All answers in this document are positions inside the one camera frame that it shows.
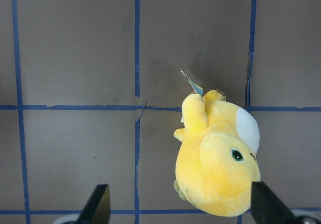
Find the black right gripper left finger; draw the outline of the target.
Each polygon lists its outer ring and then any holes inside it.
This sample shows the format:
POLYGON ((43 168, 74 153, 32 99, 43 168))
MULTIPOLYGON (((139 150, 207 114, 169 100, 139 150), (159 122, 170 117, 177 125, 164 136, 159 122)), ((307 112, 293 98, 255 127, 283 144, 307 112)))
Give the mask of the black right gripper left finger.
POLYGON ((88 199, 76 223, 109 223, 110 192, 108 184, 99 184, 88 199))

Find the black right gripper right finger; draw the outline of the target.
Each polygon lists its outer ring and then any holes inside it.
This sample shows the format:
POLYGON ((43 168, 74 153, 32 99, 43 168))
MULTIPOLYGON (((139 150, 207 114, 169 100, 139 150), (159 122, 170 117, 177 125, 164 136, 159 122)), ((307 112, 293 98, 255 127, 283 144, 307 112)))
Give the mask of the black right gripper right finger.
POLYGON ((251 215, 256 223, 320 223, 308 211, 288 208, 264 182, 252 183, 251 215))

